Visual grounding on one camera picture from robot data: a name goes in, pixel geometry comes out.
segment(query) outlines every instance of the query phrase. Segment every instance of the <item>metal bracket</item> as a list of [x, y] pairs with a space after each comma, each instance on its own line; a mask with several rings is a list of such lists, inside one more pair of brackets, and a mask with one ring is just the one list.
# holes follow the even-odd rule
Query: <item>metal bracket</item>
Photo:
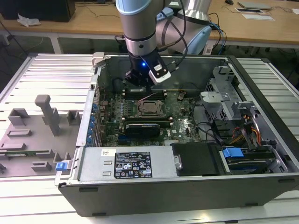
[[105, 53], [102, 52], [96, 52], [93, 54], [92, 57], [92, 63], [93, 63], [93, 67], [97, 68], [101, 65], [103, 65], [105, 63]]

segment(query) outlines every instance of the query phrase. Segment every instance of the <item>blue clip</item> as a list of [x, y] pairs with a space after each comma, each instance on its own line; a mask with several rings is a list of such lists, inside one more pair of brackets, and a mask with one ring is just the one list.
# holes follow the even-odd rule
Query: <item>blue clip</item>
[[240, 148], [226, 148], [223, 150], [225, 158], [228, 157], [244, 157], [243, 152]]
[[58, 162], [56, 164], [56, 171], [66, 171], [68, 162]]

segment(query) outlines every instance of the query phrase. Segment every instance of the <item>wooden desk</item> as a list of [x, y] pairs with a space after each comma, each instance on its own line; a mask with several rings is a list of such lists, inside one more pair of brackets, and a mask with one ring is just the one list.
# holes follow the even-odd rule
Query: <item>wooden desk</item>
[[[271, 11], [265, 11], [265, 15], [270, 15], [275, 21], [249, 20], [241, 13], [230, 12], [228, 9], [237, 12], [235, 8], [242, 8], [237, 0], [232, 6], [224, 3], [223, 0], [212, 0], [209, 13], [216, 12], [218, 14], [220, 27], [227, 33], [227, 45], [299, 48], [299, 15], [278, 8], [299, 9], [299, 2], [281, 0], [250, 1], [277, 7]], [[211, 18], [213, 22], [217, 22], [216, 15], [211, 15]], [[212, 31], [210, 40], [207, 43], [209, 48], [213, 47], [215, 40], [218, 39], [218, 32]]]
[[[15, 20], [1, 21], [13, 35], [49, 37], [56, 54], [63, 53], [58, 41], [60, 37], [114, 39], [115, 35], [123, 34], [119, 13], [114, 4], [85, 7], [84, 4], [76, 3], [76, 12], [69, 22], [41, 21], [41, 25], [28, 28]], [[1, 27], [0, 34], [8, 35]]]
[[[299, 2], [280, 0], [250, 0], [263, 2], [272, 7], [298, 8]], [[219, 15], [220, 26], [227, 37], [227, 45], [256, 46], [256, 47], [281, 47], [299, 48], [299, 15], [287, 13], [281, 8], [270, 11], [275, 21], [248, 20], [241, 13], [236, 12], [238, 5], [235, 0], [230, 6], [224, 0], [212, 0], [209, 13], [216, 12]], [[112, 4], [109, 6], [91, 6], [76, 3], [76, 12], [70, 22], [42, 21], [40, 26], [24, 27], [17, 21], [2, 20], [3, 24], [14, 35], [45, 36], [49, 37], [55, 53], [62, 53], [58, 39], [87, 38], [87, 39], [113, 39], [114, 35], [123, 33], [119, 13]], [[211, 15], [213, 22], [217, 22], [215, 15]], [[5, 30], [0, 34], [7, 35]], [[215, 45], [219, 38], [217, 31], [212, 31], [207, 43], [205, 53]]]

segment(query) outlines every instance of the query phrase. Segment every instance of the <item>warning label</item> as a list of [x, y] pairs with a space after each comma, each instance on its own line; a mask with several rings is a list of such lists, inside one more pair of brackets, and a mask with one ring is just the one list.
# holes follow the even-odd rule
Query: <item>warning label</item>
[[153, 177], [151, 170], [150, 152], [115, 153], [116, 179]]

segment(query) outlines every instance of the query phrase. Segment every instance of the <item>gray 3d-printed part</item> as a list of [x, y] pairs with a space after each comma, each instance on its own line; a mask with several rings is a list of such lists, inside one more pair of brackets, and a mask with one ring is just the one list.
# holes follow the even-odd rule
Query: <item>gray 3d-printed part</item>
[[0, 160], [9, 160], [9, 157], [5, 153], [0, 154]]
[[69, 153], [65, 153], [64, 160], [71, 160], [71, 156]]
[[48, 161], [36, 161], [36, 162], [32, 162], [31, 168], [35, 172], [39, 172], [39, 171], [51, 171], [52, 170], [52, 166], [49, 164]]
[[49, 124], [49, 127], [54, 136], [58, 136], [60, 133], [60, 128], [58, 125], [58, 120], [55, 119], [53, 110], [50, 106], [50, 96], [49, 95], [38, 95], [35, 100], [35, 104], [39, 106], [45, 116], [45, 120]]
[[0, 163], [0, 170], [4, 170], [4, 169], [6, 169], [6, 167]]
[[66, 117], [70, 125], [80, 125], [81, 123], [81, 118], [78, 110], [69, 110]]
[[[62, 159], [66, 153], [70, 155], [71, 159], [73, 158], [79, 126], [70, 126], [66, 114], [62, 114], [59, 122], [61, 133], [59, 136], [53, 136], [49, 126], [44, 124], [42, 116], [30, 115], [29, 118], [23, 119], [26, 129], [30, 129], [32, 132], [30, 136], [9, 137], [7, 134], [10, 131], [24, 129], [21, 126], [9, 125], [0, 140], [0, 147], [3, 144], [25, 143], [26, 149], [16, 152], [0, 151], [0, 163], [7, 168], [7, 172], [0, 173], [0, 177], [54, 175], [56, 173], [54, 169], [56, 164], [53, 163], [55, 153], [59, 153], [59, 157]], [[42, 173], [35, 172], [31, 168], [34, 161], [48, 161], [52, 170]]]
[[46, 153], [36, 153], [36, 156], [38, 158], [54, 158], [55, 153], [53, 152], [53, 150], [49, 150]]
[[23, 118], [28, 118], [29, 115], [27, 114], [25, 109], [13, 109], [8, 119], [14, 126], [25, 126], [25, 123], [23, 122]]
[[[57, 123], [60, 122], [60, 116], [58, 114], [58, 110], [56, 108], [52, 108], [52, 111], [53, 111], [53, 119], [57, 121]], [[47, 122], [47, 119], [45, 117], [42, 117], [45, 125], [49, 125], [48, 122]]]
[[30, 136], [31, 134], [32, 134], [32, 132], [30, 131], [30, 129], [18, 129], [18, 130], [8, 132], [7, 136], [8, 137], [26, 137], [26, 136]]
[[59, 153], [55, 153], [53, 163], [55, 164], [55, 163], [58, 163], [58, 162], [61, 162], [61, 161], [62, 161], [62, 159], [61, 159]]
[[16, 150], [25, 150], [26, 144], [25, 143], [16, 143], [16, 144], [3, 144], [0, 147], [0, 150], [6, 150], [6, 151], [16, 151]]

